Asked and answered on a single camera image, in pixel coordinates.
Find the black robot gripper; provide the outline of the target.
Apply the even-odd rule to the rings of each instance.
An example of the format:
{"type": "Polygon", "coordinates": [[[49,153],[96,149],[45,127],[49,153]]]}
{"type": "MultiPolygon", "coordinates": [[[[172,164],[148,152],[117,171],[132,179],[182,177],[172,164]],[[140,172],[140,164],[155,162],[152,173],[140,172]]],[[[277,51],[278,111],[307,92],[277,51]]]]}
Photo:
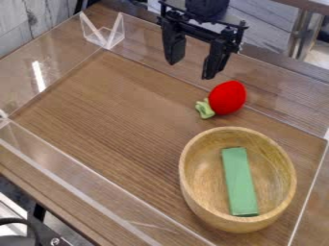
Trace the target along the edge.
{"type": "Polygon", "coordinates": [[[228,53],[236,53],[247,23],[228,13],[230,0],[157,0],[164,58],[170,65],[184,57],[186,38],[210,43],[202,79],[210,80],[223,69],[228,53]]]}

